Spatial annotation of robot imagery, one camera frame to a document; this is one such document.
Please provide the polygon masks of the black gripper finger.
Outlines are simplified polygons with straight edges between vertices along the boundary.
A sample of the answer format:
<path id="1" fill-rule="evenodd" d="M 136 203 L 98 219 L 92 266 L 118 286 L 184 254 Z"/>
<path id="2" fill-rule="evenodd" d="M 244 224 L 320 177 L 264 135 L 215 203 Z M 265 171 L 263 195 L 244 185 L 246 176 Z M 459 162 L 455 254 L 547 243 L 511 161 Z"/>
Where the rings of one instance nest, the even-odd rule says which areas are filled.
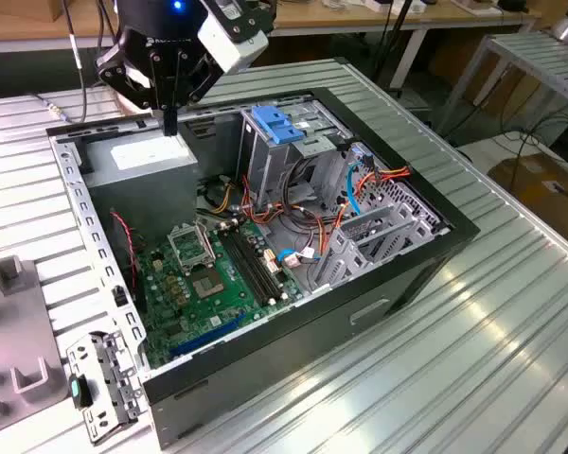
<path id="1" fill-rule="evenodd" d="M 170 135 L 177 133 L 178 111 L 198 102 L 218 79 L 218 64 L 207 53 L 198 55 L 180 49 L 177 53 L 170 107 Z"/>
<path id="2" fill-rule="evenodd" d="M 146 65 L 146 73 L 133 65 L 122 45 L 115 44 L 97 58 L 99 78 L 134 107 L 151 110 L 163 134 L 170 135 L 171 92 L 164 78 L 164 59 L 148 50 L 139 51 L 137 57 Z"/>

